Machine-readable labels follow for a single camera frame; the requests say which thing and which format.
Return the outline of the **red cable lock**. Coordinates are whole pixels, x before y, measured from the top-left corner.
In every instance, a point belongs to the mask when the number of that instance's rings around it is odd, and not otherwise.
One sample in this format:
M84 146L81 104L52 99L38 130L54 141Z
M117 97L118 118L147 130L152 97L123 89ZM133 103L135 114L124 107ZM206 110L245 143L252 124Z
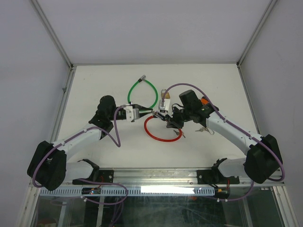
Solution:
M148 129L148 122L151 120L151 119L154 119L154 118L158 118L157 116L149 116L145 121L144 121L144 124L143 124L143 127L144 127L144 130L145 132L147 133L147 135L149 137L151 137L152 139L154 140L157 140L157 141L161 141L161 142L175 142L175 141L178 141L179 139L181 139L182 135L176 135L175 138L173 139L163 139L163 138L159 138L159 137L156 137L154 136Z

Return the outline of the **small brass padlock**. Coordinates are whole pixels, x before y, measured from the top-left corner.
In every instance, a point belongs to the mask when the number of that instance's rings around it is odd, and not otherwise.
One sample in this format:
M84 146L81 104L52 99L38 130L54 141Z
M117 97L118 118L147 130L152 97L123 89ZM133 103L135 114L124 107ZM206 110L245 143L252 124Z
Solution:
M209 128L207 128L207 127L205 127L205 131L208 132L211 135L214 135L214 131L211 130L211 129L209 129Z

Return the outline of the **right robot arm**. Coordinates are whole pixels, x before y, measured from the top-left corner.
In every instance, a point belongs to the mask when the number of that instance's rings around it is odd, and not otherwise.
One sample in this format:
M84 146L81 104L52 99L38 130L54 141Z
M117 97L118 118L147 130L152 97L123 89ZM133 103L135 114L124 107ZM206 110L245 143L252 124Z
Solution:
M165 116L167 128L182 129L186 122L193 121L217 132L245 155L244 158L218 159L211 167L210 176L206 177L209 183L223 183L232 176L247 176L262 184L271 180L271 175L282 166L279 146L272 135L262 136L245 131L223 116L216 106L198 99L193 90L181 93L179 98L181 107L173 107L172 114Z

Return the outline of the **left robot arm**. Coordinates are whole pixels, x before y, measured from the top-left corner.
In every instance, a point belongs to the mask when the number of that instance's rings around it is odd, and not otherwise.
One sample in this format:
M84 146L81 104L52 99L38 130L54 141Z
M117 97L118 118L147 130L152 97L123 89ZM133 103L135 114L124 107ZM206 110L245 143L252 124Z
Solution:
M117 146L121 146L119 135L113 137L111 130L117 130L117 121L134 122L151 114L152 108L128 103L117 106L110 95L103 96L91 120L76 133L55 142L42 141L38 144L27 169L35 187L44 187L50 191L57 189L63 182L99 183L100 167L89 159L76 162L69 160L88 145L109 137Z

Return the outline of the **large brass padlock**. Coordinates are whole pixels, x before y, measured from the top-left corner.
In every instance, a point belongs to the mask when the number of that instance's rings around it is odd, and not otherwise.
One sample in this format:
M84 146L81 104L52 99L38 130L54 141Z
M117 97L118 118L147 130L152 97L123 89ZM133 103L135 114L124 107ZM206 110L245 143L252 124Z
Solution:
M162 89L160 94L162 99L170 99L170 94L166 89Z

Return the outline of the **green lock keys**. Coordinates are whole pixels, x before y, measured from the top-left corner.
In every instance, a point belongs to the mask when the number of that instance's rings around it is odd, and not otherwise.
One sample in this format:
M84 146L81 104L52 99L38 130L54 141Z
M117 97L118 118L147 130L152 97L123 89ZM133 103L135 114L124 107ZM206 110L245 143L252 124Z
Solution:
M183 131L177 131L177 130L174 130L174 132L179 136L179 135L182 135L182 137L185 138L185 135L183 133Z

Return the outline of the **orange black padlock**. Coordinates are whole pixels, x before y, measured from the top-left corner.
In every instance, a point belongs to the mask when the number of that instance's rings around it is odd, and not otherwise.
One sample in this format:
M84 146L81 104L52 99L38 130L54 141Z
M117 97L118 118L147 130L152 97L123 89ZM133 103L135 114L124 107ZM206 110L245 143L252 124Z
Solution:
M202 98L201 98L201 103L202 103L203 105L206 105L206 104L209 103L209 101L208 101L205 97L202 97Z

